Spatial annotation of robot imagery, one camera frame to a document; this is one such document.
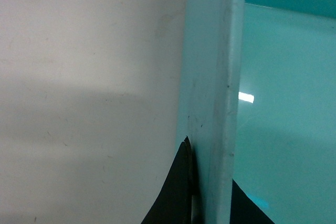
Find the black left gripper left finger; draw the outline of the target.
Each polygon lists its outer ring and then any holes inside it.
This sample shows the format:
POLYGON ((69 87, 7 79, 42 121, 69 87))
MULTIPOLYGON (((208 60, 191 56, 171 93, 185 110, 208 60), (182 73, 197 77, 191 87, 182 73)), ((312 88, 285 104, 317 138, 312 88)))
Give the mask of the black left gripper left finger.
POLYGON ((142 223, 191 223, 198 172, 191 141, 179 145, 163 186, 142 223))

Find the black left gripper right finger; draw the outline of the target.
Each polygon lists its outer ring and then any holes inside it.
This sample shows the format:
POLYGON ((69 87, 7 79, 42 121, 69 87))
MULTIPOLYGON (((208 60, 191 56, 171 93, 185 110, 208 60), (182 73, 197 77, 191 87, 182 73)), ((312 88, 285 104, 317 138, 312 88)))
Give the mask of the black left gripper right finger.
POLYGON ((234 180, 232 180, 230 224, 274 224, 234 180))

